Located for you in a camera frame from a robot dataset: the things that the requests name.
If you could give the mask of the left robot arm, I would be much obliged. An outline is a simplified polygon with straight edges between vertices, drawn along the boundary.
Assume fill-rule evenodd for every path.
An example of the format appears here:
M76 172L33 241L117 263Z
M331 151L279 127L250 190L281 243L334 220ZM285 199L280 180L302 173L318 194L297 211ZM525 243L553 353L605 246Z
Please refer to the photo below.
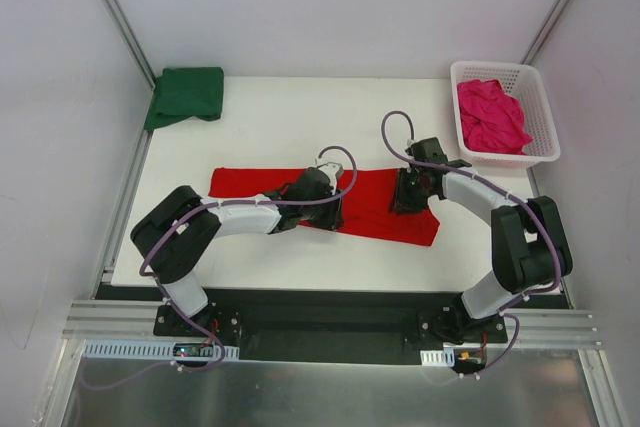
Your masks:
M179 311L192 336L211 325L210 302L194 272L209 244L239 234L278 234L302 222L335 229L341 222L340 164L309 167L292 183L243 199L200 197L191 187L172 191L139 221L130 239Z

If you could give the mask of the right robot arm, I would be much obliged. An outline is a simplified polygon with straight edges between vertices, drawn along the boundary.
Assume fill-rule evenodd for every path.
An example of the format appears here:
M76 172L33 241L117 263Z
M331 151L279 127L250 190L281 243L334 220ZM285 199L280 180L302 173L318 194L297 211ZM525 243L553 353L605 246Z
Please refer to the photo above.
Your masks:
M428 321L434 337L456 345L473 341L502 311L537 289L555 288L572 271L564 227L551 198L517 198L479 176L468 162L449 160L435 137L411 141L406 155L408 166L398 170L393 212L421 213L436 197L464 207L490 228L491 271Z

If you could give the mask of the red t shirt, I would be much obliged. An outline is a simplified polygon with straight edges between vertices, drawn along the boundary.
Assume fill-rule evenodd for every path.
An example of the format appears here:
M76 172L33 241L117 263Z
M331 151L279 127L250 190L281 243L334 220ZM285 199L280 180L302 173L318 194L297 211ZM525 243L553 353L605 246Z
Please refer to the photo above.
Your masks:
M209 195L216 198L250 197L294 182L301 168L217 168ZM344 225L340 233L429 247L440 222L431 211L397 214L391 211L397 179L395 169L360 170L355 186L343 199Z

